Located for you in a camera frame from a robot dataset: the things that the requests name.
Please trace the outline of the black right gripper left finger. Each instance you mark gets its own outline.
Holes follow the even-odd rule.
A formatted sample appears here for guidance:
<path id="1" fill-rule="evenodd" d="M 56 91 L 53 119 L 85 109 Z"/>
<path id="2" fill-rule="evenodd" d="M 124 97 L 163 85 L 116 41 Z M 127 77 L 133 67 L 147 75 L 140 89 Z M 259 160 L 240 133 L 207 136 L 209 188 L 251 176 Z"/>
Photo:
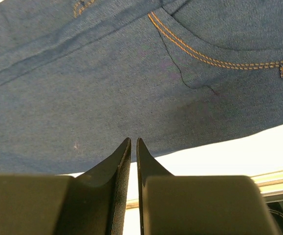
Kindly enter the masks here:
<path id="1" fill-rule="evenodd" d="M 131 163 L 125 139 L 73 176 L 0 174 L 0 235 L 120 235 Z"/>

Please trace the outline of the dark blue denim trousers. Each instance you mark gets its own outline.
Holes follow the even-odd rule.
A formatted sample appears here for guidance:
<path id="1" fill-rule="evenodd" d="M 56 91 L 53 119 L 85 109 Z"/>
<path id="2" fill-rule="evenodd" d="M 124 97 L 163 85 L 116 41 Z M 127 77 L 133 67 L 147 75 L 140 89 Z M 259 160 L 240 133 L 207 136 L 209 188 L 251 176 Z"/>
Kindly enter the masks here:
<path id="1" fill-rule="evenodd" d="M 283 0 L 0 3 L 0 172 L 92 168 L 283 124 Z"/>

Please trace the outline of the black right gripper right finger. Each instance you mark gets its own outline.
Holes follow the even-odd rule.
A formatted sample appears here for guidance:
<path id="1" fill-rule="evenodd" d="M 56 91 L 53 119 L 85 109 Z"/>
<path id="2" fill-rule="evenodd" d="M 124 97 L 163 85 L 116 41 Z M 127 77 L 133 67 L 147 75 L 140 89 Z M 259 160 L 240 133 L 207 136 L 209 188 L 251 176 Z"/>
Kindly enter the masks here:
<path id="1" fill-rule="evenodd" d="M 175 176 L 137 140 L 143 235 L 279 235 L 254 181 L 244 175 Z"/>

